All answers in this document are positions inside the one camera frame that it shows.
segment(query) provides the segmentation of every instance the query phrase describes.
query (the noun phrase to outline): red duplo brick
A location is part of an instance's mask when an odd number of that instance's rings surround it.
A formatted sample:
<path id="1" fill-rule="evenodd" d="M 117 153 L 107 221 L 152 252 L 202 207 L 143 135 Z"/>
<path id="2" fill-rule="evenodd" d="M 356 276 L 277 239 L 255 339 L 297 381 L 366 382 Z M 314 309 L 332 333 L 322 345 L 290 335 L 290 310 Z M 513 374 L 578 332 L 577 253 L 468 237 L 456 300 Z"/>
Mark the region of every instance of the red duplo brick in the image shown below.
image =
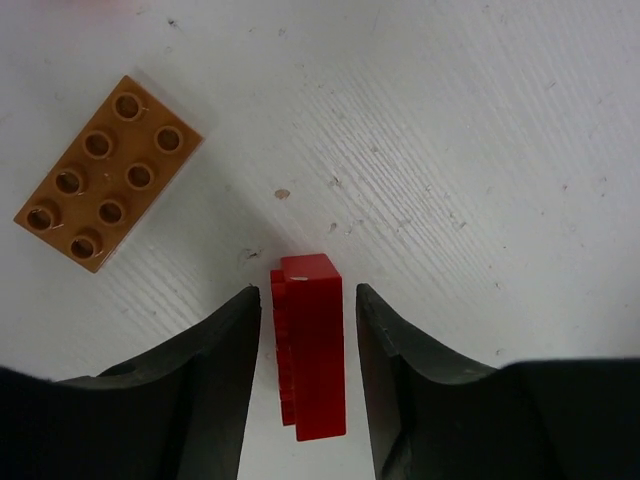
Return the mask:
<path id="1" fill-rule="evenodd" d="M 280 403 L 298 441 L 346 433 L 342 278 L 324 254 L 271 272 Z"/>

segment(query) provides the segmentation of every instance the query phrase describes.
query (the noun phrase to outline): white wooden surface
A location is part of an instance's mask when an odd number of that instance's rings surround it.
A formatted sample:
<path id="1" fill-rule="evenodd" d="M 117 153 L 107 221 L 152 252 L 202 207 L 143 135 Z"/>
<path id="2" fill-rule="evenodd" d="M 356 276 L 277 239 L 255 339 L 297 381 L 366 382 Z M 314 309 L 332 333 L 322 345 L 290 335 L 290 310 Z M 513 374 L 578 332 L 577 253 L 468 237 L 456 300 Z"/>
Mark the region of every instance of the white wooden surface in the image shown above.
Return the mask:
<path id="1" fill-rule="evenodd" d="M 0 363 L 97 374 L 251 282 L 240 478 L 371 479 L 357 282 L 493 365 L 638 354 L 639 25 L 636 0 L 4 1 Z M 123 74 L 207 140 L 91 275 L 12 217 Z M 350 433 L 297 444 L 268 270 L 317 251 L 346 287 Z"/>

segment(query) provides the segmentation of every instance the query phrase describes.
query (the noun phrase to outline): small stain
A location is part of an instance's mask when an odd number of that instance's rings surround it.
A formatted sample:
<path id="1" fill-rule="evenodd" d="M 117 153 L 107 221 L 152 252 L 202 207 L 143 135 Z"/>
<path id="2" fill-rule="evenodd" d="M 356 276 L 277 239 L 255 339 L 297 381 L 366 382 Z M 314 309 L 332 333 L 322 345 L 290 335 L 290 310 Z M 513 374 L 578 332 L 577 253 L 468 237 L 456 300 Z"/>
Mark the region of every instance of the small stain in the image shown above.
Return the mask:
<path id="1" fill-rule="evenodd" d="M 338 188 L 342 188 L 342 182 L 340 181 L 340 179 L 338 177 L 336 177 L 335 175 L 331 178 L 331 181 L 329 182 L 329 186 L 330 187 L 338 187 Z"/>
<path id="2" fill-rule="evenodd" d="M 243 248 L 238 254 L 238 268 L 241 268 L 249 260 L 260 258 L 264 249 L 258 248 L 256 250 L 252 248 Z"/>
<path id="3" fill-rule="evenodd" d="M 358 220 L 354 220 L 353 222 L 351 222 L 351 225 L 349 225 L 349 228 L 347 229 L 346 232 L 344 232 L 345 236 L 349 236 L 353 233 L 353 229 L 355 227 L 361 226 L 364 224 L 364 220 L 362 218 L 359 218 Z"/>
<path id="4" fill-rule="evenodd" d="M 286 200 L 291 195 L 291 192 L 286 188 L 279 188 L 273 194 L 278 200 Z"/>

